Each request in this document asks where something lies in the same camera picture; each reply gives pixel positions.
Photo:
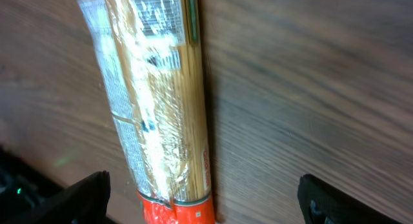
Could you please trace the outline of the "spaghetti packet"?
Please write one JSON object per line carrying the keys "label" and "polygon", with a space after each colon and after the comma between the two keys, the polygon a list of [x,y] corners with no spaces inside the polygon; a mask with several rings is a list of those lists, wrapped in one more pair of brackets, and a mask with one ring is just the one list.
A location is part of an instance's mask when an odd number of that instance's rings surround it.
{"label": "spaghetti packet", "polygon": [[77,0],[147,223],[215,222],[197,0]]}

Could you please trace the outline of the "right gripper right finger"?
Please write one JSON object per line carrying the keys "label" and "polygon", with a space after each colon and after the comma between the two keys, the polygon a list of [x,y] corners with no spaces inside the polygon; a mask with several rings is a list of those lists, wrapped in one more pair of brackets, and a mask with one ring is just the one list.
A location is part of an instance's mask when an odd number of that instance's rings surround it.
{"label": "right gripper right finger", "polygon": [[400,224],[312,174],[300,177],[297,198],[305,224]]}

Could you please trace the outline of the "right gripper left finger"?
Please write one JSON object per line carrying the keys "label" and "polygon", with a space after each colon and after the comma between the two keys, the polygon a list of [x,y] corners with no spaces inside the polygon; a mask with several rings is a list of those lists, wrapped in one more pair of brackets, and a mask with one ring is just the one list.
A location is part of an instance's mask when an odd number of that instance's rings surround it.
{"label": "right gripper left finger", "polygon": [[98,171],[46,199],[6,224],[102,224],[106,219],[111,186],[110,174]]}

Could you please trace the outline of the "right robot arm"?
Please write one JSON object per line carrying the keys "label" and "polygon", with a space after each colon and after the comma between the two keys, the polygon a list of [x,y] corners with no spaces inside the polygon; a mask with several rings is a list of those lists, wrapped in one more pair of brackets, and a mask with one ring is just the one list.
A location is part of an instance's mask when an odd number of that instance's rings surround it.
{"label": "right robot arm", "polygon": [[[327,182],[305,174],[297,198],[305,223],[395,223]],[[1,223],[111,223],[110,174],[97,171],[61,188],[24,161],[1,151]],[[214,223],[211,197],[170,209],[142,197],[147,223]]]}

